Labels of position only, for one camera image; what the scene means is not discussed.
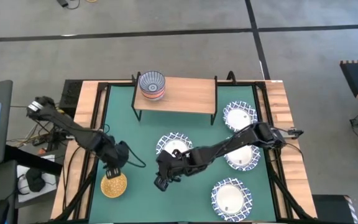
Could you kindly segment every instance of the wooden shelf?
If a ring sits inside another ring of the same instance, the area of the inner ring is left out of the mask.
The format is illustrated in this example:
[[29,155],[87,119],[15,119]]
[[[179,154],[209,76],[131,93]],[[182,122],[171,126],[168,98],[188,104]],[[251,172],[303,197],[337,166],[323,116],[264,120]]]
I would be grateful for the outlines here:
[[165,77],[165,94],[161,100],[150,101],[136,87],[134,109],[215,114],[216,81],[201,78]]

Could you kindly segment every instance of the wooden stand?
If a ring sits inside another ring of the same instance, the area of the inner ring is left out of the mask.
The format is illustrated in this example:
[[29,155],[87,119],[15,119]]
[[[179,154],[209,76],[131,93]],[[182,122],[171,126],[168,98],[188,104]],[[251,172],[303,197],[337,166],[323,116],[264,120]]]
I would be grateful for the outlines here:
[[218,78],[178,78],[165,77],[165,94],[162,99],[151,101],[143,96],[139,80],[140,73],[135,80],[135,91],[132,108],[138,121],[142,118],[143,110],[171,111],[182,113],[201,113],[211,115],[213,125],[218,102]]

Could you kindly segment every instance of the floor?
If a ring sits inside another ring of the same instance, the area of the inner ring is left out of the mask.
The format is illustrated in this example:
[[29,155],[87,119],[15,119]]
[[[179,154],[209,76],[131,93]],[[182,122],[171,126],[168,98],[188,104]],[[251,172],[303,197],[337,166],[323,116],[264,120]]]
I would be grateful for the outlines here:
[[[358,138],[349,126],[358,100],[339,68],[340,60],[358,59],[356,28],[352,0],[82,0],[72,11],[55,0],[0,0],[0,80],[14,81],[16,106],[43,95],[58,101],[69,78],[147,70],[284,80],[295,124],[305,131],[300,145],[312,193],[349,195],[358,214]],[[199,29],[208,34],[114,37]],[[33,36],[39,40],[25,38]],[[22,108],[12,108],[8,139],[33,125]],[[50,197],[21,208],[19,223],[48,220],[52,205]]]

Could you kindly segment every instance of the black floor stripe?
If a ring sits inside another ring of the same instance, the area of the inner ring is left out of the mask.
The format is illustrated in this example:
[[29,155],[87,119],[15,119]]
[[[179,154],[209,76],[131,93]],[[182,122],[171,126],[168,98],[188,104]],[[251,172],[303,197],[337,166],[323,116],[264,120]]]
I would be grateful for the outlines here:
[[291,31],[319,31],[319,30],[346,30],[346,29],[358,29],[358,25],[266,27],[266,28],[258,28],[258,31],[259,32],[291,32]]
[[153,37],[166,35],[193,35],[193,34],[238,34],[252,32],[250,28],[238,29],[205,29],[205,30],[167,30],[151,32],[123,32],[108,34],[73,34],[73,35],[46,35],[32,37],[0,37],[0,42],[31,41],[31,40],[75,40],[75,39],[101,39],[115,37]]
[[260,40],[258,27],[257,27],[256,20],[255,20],[254,10],[252,10],[251,1],[250,0],[245,0],[245,1],[246,1],[246,5],[247,5],[249,20],[251,23],[252,34],[254,35],[256,51],[258,53],[258,58],[260,61],[260,65],[262,67],[261,68],[262,73],[263,73],[265,80],[270,80],[269,69],[267,68],[267,62],[266,62],[266,58],[265,58],[264,48],[262,47],[262,41]]

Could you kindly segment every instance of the blue and white bowl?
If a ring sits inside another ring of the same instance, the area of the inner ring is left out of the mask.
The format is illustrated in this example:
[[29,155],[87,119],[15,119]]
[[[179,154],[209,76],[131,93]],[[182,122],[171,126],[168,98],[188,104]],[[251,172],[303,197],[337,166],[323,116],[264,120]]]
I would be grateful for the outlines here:
[[214,211],[228,222],[244,220],[252,209],[251,192],[237,178],[229,177],[216,183],[211,200]]
[[260,151],[256,146],[243,146],[224,155],[226,162],[235,170],[249,171],[255,168],[260,159]]
[[193,143],[185,134],[169,133],[163,135],[160,140],[158,140],[155,150],[157,155],[160,154],[163,150],[165,150],[169,152],[172,156],[174,156],[173,150],[175,149],[178,149],[180,152],[185,152],[192,148]]
[[165,93],[165,77],[160,72],[146,72],[139,77],[139,86],[146,98],[159,100]]
[[229,129],[238,132],[246,126],[258,122],[256,110],[244,101],[233,101],[223,109],[223,120]]

